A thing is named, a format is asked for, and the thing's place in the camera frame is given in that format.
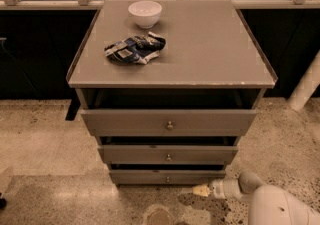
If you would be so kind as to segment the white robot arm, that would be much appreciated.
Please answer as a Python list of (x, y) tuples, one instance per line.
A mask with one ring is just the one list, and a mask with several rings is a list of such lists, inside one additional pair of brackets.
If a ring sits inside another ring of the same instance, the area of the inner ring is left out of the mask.
[(248, 204), (248, 225), (320, 225), (318, 211), (252, 172), (242, 172), (237, 179), (214, 179), (194, 186), (192, 193)]

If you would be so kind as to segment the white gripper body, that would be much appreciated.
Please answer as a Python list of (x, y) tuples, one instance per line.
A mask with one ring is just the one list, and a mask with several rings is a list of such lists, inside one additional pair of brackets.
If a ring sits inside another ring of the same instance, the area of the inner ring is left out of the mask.
[(236, 179), (215, 179), (209, 184), (211, 194), (217, 199), (241, 198), (239, 183)]

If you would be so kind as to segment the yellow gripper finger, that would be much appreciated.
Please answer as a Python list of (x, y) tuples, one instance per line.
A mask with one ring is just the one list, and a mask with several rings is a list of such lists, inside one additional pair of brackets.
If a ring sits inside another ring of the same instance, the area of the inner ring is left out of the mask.
[(192, 188), (194, 195), (208, 197), (210, 195), (210, 188), (207, 184), (197, 185)]

